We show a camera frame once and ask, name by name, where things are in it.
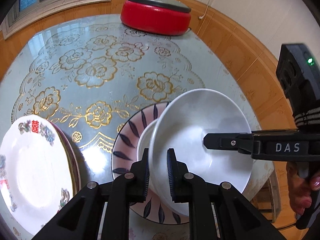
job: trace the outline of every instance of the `white plate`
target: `white plate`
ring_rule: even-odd
[[[230,182],[241,193],[246,187],[253,160],[236,151],[207,150],[208,132],[251,133],[240,108],[227,96],[209,89],[188,91],[177,97],[161,114],[149,148],[150,179],[161,201],[180,215],[189,215],[187,203],[174,203],[170,196],[167,150],[174,148],[178,161],[205,181]]]
[[[60,141],[62,142],[65,152],[67,154],[68,162],[69,162],[69,168],[72,171],[73,178],[74,179],[74,192],[75,194],[78,193],[81,190],[81,178],[80,178],[80,170],[78,161],[76,158],[76,154],[73,151],[73,148],[67,138],[67,136],[64,134],[64,132],[56,126],[54,123],[51,123],[52,126],[55,128],[57,133],[60,135]]]
[[[0,191],[33,235],[73,197],[66,152],[50,122],[29,115],[12,124],[0,148]]]

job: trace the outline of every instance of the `gray pot lid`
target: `gray pot lid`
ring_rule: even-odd
[[[189,13],[191,8],[177,0],[129,0],[131,2],[157,6],[178,12]]]

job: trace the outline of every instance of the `red double happiness character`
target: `red double happiness character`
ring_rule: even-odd
[[[3,187],[3,185],[6,185],[7,189],[9,189],[9,183],[8,183],[7,179],[0,180],[0,185],[1,185],[1,187]]]
[[[31,131],[35,133],[39,133],[39,122],[33,120],[31,123]]]

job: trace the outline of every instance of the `round table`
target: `round table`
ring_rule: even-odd
[[[38,114],[72,142],[82,186],[110,182],[112,147],[124,123],[145,106],[197,88],[227,95],[251,129],[260,130],[232,75],[192,31],[177,37],[148,34],[124,26],[119,15],[65,22],[31,38],[7,71],[0,84],[0,138],[17,118]],[[247,199],[273,170],[272,162],[254,161]],[[0,214],[17,239],[32,238],[2,196]],[[188,234],[189,224],[157,224],[130,212],[130,240],[187,239]]]

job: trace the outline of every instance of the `white bowl rim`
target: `white bowl rim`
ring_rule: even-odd
[[[157,119],[154,119],[150,124],[147,125],[147,127],[143,130],[142,134],[140,135],[140,138],[139,138],[139,141],[138,141],[138,145],[137,145],[137,161],[141,161],[142,158],[140,158],[140,154],[139,154],[139,150],[140,150],[140,147],[141,147],[141,142],[143,140],[143,137],[145,136],[145,134],[147,132],[150,132],[150,129],[153,127],[153,130],[155,129],[156,127],[156,122],[158,122],[159,118]]]
[[[240,109],[240,107],[231,99],[229,98],[228,96],[226,96],[225,94],[219,92],[219,91],[216,91],[216,90],[213,90],[213,89],[207,89],[207,88],[200,88],[200,89],[193,89],[193,90],[189,90],[181,95],[179,95],[178,97],[176,97],[167,107],[166,109],[162,112],[161,116],[158,118],[158,122],[156,123],[156,126],[154,127],[153,129],[153,133],[152,133],[152,136],[151,136],[151,140],[150,140],[150,145],[149,145],[149,153],[148,153],[148,165],[149,165],[149,170],[152,171],[154,169],[154,165],[153,165],[153,148],[154,148],[154,144],[155,144],[155,138],[156,138],[156,134],[157,134],[157,131],[158,131],[158,128],[161,124],[161,121],[162,119],[164,118],[164,116],[166,115],[166,113],[169,111],[169,109],[175,104],[176,101],[180,100],[180,98],[184,97],[184,96],[187,96],[188,94],[191,94],[191,93],[195,93],[196,91],[207,91],[207,92],[213,92],[213,93],[217,93],[221,96],[223,96],[224,98],[228,99],[229,101],[231,101],[233,103],[234,106],[236,106],[236,108],[239,110],[239,112],[242,114],[243,118],[246,120],[246,123],[247,123],[247,126],[248,126],[248,129],[251,130],[249,124],[248,124],[248,121],[244,115],[244,113],[242,112],[242,110]]]

